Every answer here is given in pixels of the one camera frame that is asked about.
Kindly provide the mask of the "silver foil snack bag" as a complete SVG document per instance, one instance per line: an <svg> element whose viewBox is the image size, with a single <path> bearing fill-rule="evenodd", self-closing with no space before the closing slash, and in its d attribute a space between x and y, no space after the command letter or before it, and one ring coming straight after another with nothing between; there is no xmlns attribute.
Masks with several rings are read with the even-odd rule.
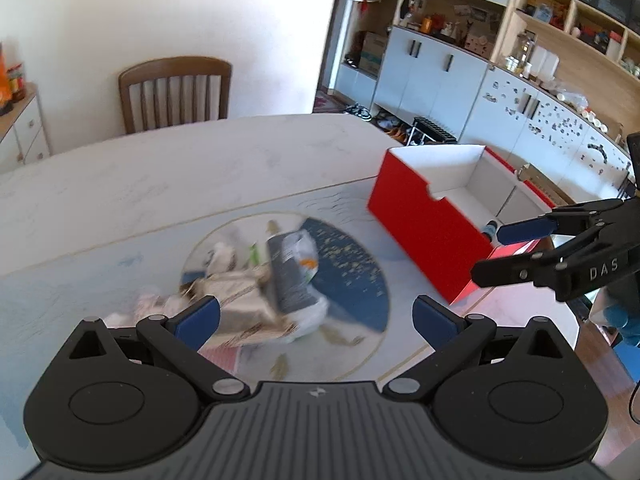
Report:
<svg viewBox="0 0 640 480"><path fill-rule="evenodd" d="M288 338L292 326L279 314L270 286L268 264L195 280L192 298L213 296L220 305L218 327L205 347L233 348Z"/></svg>

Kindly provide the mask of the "dark grey snack bag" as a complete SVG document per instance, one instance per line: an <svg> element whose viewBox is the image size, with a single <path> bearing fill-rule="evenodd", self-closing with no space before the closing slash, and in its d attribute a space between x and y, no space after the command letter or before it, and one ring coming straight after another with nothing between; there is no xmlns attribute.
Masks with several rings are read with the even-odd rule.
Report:
<svg viewBox="0 0 640 480"><path fill-rule="evenodd" d="M294 340L314 332L329 311L329 299L311 284L319 271L316 242L304 230L273 235L267 240L274 301L292 326Z"/></svg>

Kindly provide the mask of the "white tissue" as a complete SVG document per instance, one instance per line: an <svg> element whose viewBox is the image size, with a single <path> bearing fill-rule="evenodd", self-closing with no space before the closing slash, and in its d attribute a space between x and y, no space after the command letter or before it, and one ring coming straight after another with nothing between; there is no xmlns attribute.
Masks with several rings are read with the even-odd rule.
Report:
<svg viewBox="0 0 640 480"><path fill-rule="evenodd" d="M102 320L108 328L134 327L137 322L152 315L172 318L186 310L191 300L190 289L163 295L157 288L144 288L127 292L122 301L111 308Z"/></svg>

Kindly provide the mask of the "red white cardboard box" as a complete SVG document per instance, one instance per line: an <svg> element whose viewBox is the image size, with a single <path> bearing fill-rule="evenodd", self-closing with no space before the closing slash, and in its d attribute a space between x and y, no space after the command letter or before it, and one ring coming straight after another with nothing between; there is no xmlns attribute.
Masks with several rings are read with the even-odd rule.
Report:
<svg viewBox="0 0 640 480"><path fill-rule="evenodd" d="M484 145L431 144L390 148L368 209L448 304L468 296L474 263L510 256L522 243L499 243L482 232L528 220L552 201Z"/></svg>

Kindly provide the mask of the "black shoe rack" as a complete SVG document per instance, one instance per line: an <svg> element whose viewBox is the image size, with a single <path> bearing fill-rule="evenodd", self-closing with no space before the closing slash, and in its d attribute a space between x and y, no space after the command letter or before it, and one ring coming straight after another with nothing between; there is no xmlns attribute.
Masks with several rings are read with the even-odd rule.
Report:
<svg viewBox="0 0 640 480"><path fill-rule="evenodd" d="M408 133L406 145L456 144L457 139L447 130L436 125L431 119L416 117Z"/></svg>

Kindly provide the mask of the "brown wooden chair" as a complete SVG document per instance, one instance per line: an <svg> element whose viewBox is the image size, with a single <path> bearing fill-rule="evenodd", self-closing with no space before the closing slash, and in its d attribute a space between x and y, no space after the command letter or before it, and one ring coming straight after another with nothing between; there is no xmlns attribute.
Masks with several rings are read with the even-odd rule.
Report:
<svg viewBox="0 0 640 480"><path fill-rule="evenodd" d="M118 76L126 133L226 119L232 74L227 61L193 55L127 68Z"/></svg>

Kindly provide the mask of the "white sideboard cabinet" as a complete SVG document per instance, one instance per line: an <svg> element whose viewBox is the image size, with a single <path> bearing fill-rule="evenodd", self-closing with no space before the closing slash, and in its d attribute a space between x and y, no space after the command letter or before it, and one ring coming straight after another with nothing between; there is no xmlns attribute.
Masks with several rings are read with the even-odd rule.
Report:
<svg viewBox="0 0 640 480"><path fill-rule="evenodd" d="M26 84L26 96L1 117L0 174L49 158L37 86Z"/></svg>

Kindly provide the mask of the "orange snack bag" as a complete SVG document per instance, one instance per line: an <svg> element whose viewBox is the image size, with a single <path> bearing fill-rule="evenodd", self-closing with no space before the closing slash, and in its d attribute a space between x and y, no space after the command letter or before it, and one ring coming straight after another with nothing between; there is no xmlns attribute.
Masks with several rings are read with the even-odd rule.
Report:
<svg viewBox="0 0 640 480"><path fill-rule="evenodd" d="M4 62L2 46L0 46L0 116L9 114L13 110L12 89Z"/></svg>

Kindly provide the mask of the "white wall cabinet unit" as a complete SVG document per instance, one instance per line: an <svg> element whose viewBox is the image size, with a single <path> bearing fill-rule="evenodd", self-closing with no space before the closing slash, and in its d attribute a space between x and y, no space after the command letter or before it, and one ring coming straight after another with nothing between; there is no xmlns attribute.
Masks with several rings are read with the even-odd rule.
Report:
<svg viewBox="0 0 640 480"><path fill-rule="evenodd" d="M343 0L331 91L396 140L419 126L536 167L573 200L626 194L639 0Z"/></svg>

